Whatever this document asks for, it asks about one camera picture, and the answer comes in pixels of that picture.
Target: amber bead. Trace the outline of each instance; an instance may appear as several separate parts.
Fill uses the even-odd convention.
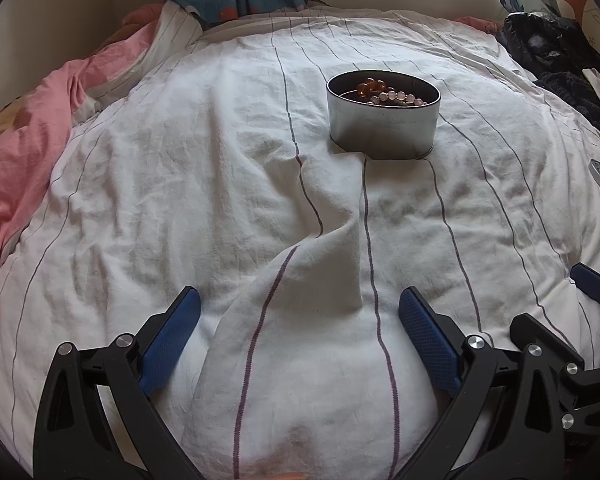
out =
[[[366,83],[360,83],[358,88],[356,88],[356,91],[360,97],[368,97],[368,95],[371,94],[371,89]]]

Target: black gripper frame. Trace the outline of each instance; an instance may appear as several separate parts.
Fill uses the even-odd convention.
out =
[[[529,314],[510,325],[520,351],[492,348],[480,335],[476,348],[475,336],[436,314],[414,287],[408,291],[461,357],[461,388],[394,480],[600,480],[600,368],[585,370],[583,359]],[[454,468],[497,387],[499,406],[477,457]]]
[[[167,312],[151,316],[135,336],[123,334],[105,348],[79,351],[72,343],[58,347],[36,420],[35,479],[204,480],[138,382],[145,352],[192,290],[184,288]],[[123,459],[98,385],[110,388],[146,470]]]

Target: white bedsheet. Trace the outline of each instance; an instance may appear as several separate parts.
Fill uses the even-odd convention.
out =
[[[325,79],[355,68],[440,90],[426,160],[329,140]],[[29,469],[58,344],[135,332],[185,285],[202,318],[155,402],[210,480],[397,471],[445,406],[397,317],[409,285],[467,334],[513,348],[529,312],[600,366],[600,307],[568,279],[600,272],[600,134],[491,36],[413,12],[248,17],[72,137],[0,270],[0,437]]]

